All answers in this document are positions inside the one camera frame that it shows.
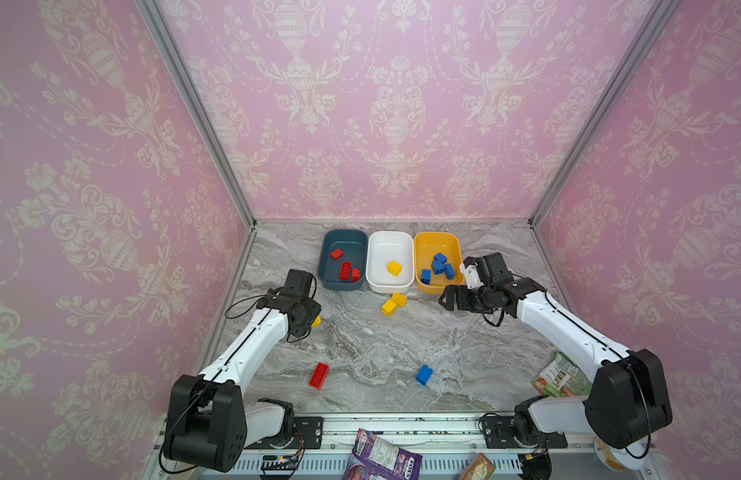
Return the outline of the yellow container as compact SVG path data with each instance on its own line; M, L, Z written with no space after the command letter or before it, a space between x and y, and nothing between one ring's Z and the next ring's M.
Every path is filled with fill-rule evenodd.
M453 267L454 278L432 274L430 284L425 284L421 274L424 270L432 271L431 264L437 254L442 254ZM463 274L459 271L461 264L460 242L456 236L446 232L421 232L414 237L415 280L421 292L440 296L446 286L464 284Z

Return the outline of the yellow lego brick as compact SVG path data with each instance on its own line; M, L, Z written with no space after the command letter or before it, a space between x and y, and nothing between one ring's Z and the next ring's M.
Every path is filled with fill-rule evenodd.
M393 315L393 314L394 314L394 313L396 312L396 309L397 309L397 308L398 308L398 305L397 305L397 303L396 303L396 302L394 302L393 300L388 300L388 301L386 301L386 302L385 302L385 303L384 303L384 304L382 305L382 308L381 308L381 312L382 312L382 313L383 313L383 314L384 314L385 316L387 316L387 317L391 317L391 316L392 316L392 315Z
M387 270L393 276L398 276L401 273L402 266L399 263L392 261L388 264Z
M405 307L407 303L407 297L405 295L394 293L392 294L391 300L398 306L398 307Z

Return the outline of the dark teal container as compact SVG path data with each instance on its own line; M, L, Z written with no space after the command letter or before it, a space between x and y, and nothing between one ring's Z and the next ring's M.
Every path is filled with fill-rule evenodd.
M344 250L344 258L333 260L330 252L334 249ZM356 291L362 288L366 280L366 255L368 255L368 234L357 229L334 229L324 235L320 260L318 260L318 280L322 286L332 291ZM352 270L360 270L360 280L352 282L340 280L342 262L350 262Z

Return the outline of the white container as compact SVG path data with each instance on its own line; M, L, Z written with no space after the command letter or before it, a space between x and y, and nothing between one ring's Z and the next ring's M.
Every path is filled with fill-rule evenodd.
M378 231L368 238L366 256L366 282L379 294L406 294L414 284L413 238L402 231ZM395 261L402 266L401 273L393 276L387 270Z

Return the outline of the long red lego brick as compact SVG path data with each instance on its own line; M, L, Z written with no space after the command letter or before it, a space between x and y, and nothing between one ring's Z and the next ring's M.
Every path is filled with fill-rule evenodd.
M310 378L308 385L311 388L322 390L324 383L326 383L326 378L328 378L328 374L330 374L330 366L328 366L328 364L318 363L316 369L314 369L314 373L312 373L312 378Z

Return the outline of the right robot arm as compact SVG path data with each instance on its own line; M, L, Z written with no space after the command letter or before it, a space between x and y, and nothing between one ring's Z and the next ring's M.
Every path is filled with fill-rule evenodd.
M652 435L673 420L660 359L598 332L541 284L514 275L499 253L467 258L460 271L464 284L446 286L438 298L444 309L482 318L496 313L530 326L591 383L585 395L540 397L516 406L515 438L538 446L544 434L592 434L618 454L644 458Z

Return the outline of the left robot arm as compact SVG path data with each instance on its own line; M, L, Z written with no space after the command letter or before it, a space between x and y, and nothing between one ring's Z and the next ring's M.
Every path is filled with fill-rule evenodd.
M232 344L196 375L184 374L170 391L166 434L158 462L182 462L182 474L202 467L228 472L242 450L258 442L284 447L296 434L290 402L262 398L244 404L250 381L274 346L308 338L322 306L314 299L316 278L288 271L284 286L252 296L252 314Z

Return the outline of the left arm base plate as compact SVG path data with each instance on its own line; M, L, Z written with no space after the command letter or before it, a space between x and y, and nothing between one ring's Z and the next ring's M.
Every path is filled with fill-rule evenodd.
M246 447L246 450L296 450L300 443L305 450L322 448L322 432L324 432L324 418L322 416L296 416L296 428L288 441L264 438Z

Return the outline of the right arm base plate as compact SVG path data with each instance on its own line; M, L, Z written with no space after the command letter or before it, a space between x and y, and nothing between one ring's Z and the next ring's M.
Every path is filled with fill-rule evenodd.
M542 433L520 415L503 416L493 412L477 420L477 428L488 449L565 449L568 442L559 433Z

